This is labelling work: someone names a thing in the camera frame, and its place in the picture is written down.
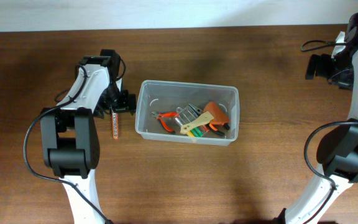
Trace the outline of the red small cutting pliers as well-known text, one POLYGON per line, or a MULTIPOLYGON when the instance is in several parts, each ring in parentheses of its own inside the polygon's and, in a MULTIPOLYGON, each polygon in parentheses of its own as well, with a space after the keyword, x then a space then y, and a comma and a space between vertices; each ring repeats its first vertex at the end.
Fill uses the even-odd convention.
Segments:
POLYGON ((175 134, 175 130, 168 126, 165 122, 165 118, 174 118, 177 115, 177 112, 167 112, 167 113, 158 113, 156 111, 151 112, 151 116, 154 117, 168 132, 169 134, 175 134))

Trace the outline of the orange scraper wooden handle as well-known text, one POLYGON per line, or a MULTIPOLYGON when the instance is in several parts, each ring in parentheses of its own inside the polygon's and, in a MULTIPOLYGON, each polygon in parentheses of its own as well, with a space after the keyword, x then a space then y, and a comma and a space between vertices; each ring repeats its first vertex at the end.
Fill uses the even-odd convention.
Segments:
POLYGON ((195 114, 196 118, 181 125, 180 132, 182 134, 187 134, 190 131, 194 131, 196 128, 202 128, 210 130, 218 136, 224 137, 225 134, 216 126, 222 126, 226 130, 230 130, 229 117, 215 102, 209 102, 204 109, 200 109, 192 104, 189 104, 189 107, 191 110, 190 114, 195 114))

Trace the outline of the orange black long-nose pliers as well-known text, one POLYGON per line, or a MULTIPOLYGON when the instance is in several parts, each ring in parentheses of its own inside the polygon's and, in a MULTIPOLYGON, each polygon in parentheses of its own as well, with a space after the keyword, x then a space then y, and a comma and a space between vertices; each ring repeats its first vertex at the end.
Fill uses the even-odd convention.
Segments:
POLYGON ((203 109, 196 107, 195 105, 189 103, 190 108, 197 114, 201 115, 205 112, 210 112, 214 117, 210 123, 206 125, 206 127, 214 134, 224 137, 225 133, 218 129, 218 126, 222 126, 227 131, 230 130, 229 122, 230 119, 226 115, 226 113, 213 101, 210 101, 203 109))

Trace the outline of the clear screwdriver set case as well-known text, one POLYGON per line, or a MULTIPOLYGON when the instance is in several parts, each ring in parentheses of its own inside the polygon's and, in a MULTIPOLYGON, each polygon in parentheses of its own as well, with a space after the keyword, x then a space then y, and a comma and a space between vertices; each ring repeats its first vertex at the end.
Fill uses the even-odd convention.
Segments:
MULTIPOLYGON (((184 108, 177 107, 176 108, 177 115, 174 117, 174 121, 176 124, 180 127, 182 127, 184 124, 188 124, 192 121, 194 121, 198 115, 190 108, 190 106, 186 106, 184 108)), ((187 132, 187 136, 189 137, 203 137, 209 129, 204 126, 198 126, 197 128, 192 129, 191 131, 187 132)))

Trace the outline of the orange socket bit holder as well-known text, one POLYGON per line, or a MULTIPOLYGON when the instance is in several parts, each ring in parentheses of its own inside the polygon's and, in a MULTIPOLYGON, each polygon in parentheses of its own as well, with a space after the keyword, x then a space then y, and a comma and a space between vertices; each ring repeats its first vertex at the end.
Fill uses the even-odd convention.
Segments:
POLYGON ((119 116, 112 109, 111 111, 111 123, 112 123, 112 136, 115 140, 119 138, 119 116))

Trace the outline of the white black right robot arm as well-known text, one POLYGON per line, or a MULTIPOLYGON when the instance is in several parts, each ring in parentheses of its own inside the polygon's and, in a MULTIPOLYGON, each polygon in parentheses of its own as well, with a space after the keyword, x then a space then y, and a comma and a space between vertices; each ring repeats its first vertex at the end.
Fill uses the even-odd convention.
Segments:
POLYGON ((358 183, 358 12, 334 42, 317 40, 318 48, 333 47, 332 54, 313 54, 305 78, 323 77, 330 85, 352 92, 345 121, 315 129, 303 150, 314 174, 301 196, 284 208, 273 223, 318 223, 345 190, 358 183))

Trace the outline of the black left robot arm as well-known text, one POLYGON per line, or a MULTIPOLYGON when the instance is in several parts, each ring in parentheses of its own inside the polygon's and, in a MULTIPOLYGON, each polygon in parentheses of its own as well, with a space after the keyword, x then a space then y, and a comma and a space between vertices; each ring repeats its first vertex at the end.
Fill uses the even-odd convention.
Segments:
POLYGON ((65 188, 75 223, 110 223, 96 188, 100 144, 94 119, 136 112, 135 95, 123 88, 125 71, 115 50, 83 57, 68 93, 40 119, 45 165, 65 188))

